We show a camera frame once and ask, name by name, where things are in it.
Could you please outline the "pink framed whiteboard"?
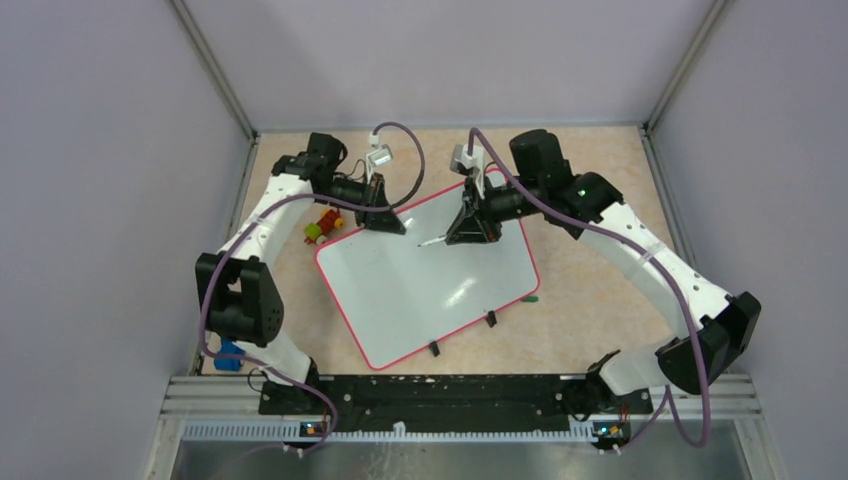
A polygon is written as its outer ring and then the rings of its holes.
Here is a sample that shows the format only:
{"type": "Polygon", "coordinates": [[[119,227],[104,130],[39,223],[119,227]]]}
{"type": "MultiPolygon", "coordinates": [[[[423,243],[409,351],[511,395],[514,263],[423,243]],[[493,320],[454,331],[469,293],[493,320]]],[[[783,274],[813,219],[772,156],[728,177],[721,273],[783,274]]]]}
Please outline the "pink framed whiteboard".
{"type": "Polygon", "coordinates": [[[418,247],[448,229],[463,187],[403,208],[399,236],[362,228],[317,248],[314,261],[372,370],[384,370],[536,292],[538,269],[522,223],[490,244],[418,247]]]}

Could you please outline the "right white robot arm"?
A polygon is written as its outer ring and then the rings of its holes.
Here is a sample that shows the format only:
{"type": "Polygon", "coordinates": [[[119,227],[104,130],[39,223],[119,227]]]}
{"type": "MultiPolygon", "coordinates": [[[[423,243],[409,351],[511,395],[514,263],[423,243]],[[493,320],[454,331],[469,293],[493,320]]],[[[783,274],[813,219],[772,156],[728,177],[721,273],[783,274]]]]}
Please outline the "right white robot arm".
{"type": "Polygon", "coordinates": [[[495,243],[504,223],[542,215],[602,255],[672,331],[657,346],[614,351],[593,364],[587,373],[589,404],[612,412],[627,394],[666,385],[705,394],[746,351],[761,302],[749,292],[733,295],[698,273],[638,218],[602,175],[573,172],[555,134],[529,130],[514,137],[509,148],[517,171],[504,171],[500,186],[484,177],[495,152],[479,130],[454,148],[450,169],[464,183],[446,244],[495,243]]]}

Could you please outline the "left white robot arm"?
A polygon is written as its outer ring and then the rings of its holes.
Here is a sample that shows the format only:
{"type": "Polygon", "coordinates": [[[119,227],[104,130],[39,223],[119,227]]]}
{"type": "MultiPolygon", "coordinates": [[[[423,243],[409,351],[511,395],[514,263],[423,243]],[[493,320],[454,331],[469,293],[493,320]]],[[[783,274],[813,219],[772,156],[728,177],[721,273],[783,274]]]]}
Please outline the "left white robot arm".
{"type": "Polygon", "coordinates": [[[273,375],[284,385],[283,401],[297,413],[317,407],[321,388],[308,378],[311,358],[283,330],[285,307],[272,268],[315,203],[355,212],[357,224],[366,229],[405,233],[386,198],[384,177],[375,170],[391,160],[391,150],[377,134],[369,142],[365,177],[354,180],[337,170],[347,154],[344,143],[311,134],[303,151],[275,162],[260,201],[233,237],[195,264],[204,332],[235,343],[273,375]]]}

